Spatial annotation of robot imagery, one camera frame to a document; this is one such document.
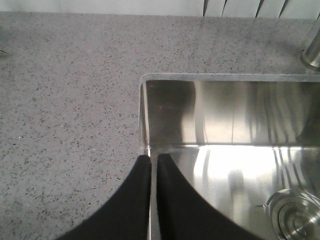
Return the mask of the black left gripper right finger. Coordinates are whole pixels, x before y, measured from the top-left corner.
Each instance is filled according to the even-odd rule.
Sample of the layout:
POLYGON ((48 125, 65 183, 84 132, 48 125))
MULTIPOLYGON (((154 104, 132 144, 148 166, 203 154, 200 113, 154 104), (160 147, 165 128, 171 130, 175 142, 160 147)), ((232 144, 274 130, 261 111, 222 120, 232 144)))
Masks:
POLYGON ((183 176, 170 154, 157 157, 157 213, 163 240, 257 240, 212 207, 183 176))

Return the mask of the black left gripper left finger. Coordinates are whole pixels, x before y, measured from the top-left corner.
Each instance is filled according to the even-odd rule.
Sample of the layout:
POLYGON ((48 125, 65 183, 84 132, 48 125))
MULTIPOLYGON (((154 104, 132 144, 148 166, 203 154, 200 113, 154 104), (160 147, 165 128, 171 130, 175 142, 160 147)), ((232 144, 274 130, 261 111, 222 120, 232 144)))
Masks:
POLYGON ((140 155, 112 197, 59 240, 146 240, 151 194, 151 160, 140 155))

